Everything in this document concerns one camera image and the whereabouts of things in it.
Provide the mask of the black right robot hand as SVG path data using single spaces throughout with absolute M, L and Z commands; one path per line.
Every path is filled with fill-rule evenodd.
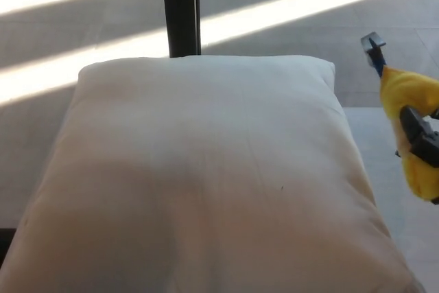
M 414 107 L 402 107 L 399 119 L 408 142 L 402 155 L 407 183 L 417 197 L 437 205 L 438 132 Z

